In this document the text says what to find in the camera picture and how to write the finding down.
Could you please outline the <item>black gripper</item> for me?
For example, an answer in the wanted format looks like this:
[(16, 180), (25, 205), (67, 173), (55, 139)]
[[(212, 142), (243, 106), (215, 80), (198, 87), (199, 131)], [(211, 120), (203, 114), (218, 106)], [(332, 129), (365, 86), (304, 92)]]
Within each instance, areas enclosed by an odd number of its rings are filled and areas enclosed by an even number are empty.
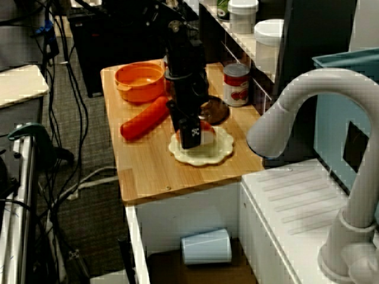
[(179, 130), (181, 147), (191, 149), (201, 143), (201, 105), (208, 102), (209, 83), (204, 67), (187, 75), (174, 75), (169, 68), (165, 79), (171, 83), (172, 99), (166, 103), (174, 131)]

